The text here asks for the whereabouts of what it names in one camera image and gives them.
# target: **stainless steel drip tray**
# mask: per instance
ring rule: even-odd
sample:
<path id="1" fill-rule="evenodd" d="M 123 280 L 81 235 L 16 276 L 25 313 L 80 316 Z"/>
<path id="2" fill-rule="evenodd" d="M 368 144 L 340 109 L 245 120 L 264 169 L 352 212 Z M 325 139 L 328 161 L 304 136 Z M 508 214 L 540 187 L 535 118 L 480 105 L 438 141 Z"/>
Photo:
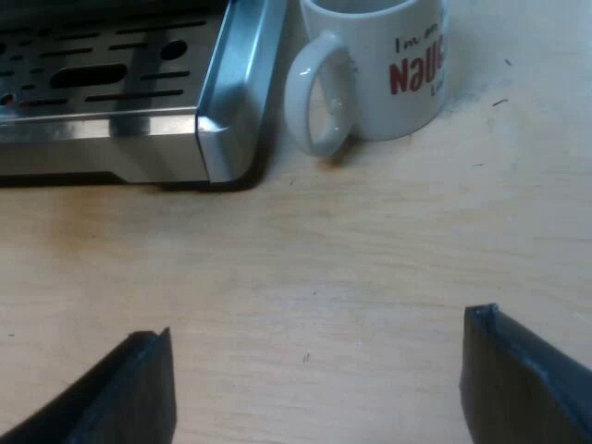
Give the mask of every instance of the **stainless steel drip tray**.
<path id="1" fill-rule="evenodd" d="M 0 176 L 239 179 L 255 158 L 286 6 L 58 9 L 0 23 Z"/>

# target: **mug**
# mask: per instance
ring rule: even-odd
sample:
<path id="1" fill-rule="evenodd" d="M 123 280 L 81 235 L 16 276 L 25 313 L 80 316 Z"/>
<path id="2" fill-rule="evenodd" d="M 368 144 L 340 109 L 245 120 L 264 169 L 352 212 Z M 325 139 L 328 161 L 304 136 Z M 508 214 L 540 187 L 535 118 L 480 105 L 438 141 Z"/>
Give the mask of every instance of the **mug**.
<path id="1" fill-rule="evenodd" d="M 447 96 L 448 0 L 301 0 L 309 43 L 288 75 L 288 129 L 308 154 L 348 135 L 395 139 L 422 128 Z M 321 81 L 329 113 L 313 140 L 309 106 Z"/>

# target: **black object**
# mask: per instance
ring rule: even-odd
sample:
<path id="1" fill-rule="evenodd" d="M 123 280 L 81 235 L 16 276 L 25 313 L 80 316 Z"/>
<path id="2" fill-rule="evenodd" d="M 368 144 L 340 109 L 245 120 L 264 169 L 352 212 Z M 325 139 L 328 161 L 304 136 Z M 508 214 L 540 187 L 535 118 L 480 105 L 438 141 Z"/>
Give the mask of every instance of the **black object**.
<path id="1" fill-rule="evenodd" d="M 0 444 L 170 444 L 176 422 L 170 332 L 139 332 Z"/>
<path id="2" fill-rule="evenodd" d="M 466 309 L 461 393 L 476 444 L 592 443 L 592 372 L 497 305 Z"/>

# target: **printed text on mug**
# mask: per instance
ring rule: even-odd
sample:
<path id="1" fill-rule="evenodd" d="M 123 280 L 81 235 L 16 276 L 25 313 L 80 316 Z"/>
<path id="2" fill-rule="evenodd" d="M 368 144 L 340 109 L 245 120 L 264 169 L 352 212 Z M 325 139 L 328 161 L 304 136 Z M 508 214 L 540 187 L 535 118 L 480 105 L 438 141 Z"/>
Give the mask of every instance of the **printed text on mug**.
<path id="1" fill-rule="evenodd" d="M 396 39 L 395 52 L 411 50 L 425 39 L 432 36 L 438 30 L 438 25 L 430 26 L 422 37 L 413 37 L 410 40 L 401 41 Z M 436 75 L 444 67 L 446 60 L 446 37 L 440 34 L 437 39 L 425 50 L 424 57 L 417 57 L 410 60 L 409 57 L 402 59 L 399 65 L 390 65 L 390 90 L 393 95 L 406 93 L 408 91 L 419 91 L 424 84 L 434 81 Z M 432 86 L 432 95 L 436 95 L 441 83 Z"/>

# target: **wooden table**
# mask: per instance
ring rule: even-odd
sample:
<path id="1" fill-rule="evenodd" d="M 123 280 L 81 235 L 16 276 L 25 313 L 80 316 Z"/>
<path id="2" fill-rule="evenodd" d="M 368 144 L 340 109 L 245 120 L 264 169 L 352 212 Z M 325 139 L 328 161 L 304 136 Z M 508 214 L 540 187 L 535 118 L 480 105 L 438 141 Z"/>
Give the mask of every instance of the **wooden table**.
<path id="1" fill-rule="evenodd" d="M 451 10 L 451 99 L 413 136 L 317 161 L 276 94 L 252 191 L 1 190 L 0 430 L 136 329 L 172 327 L 178 444 L 468 443 L 466 305 L 592 366 L 589 0 Z"/>

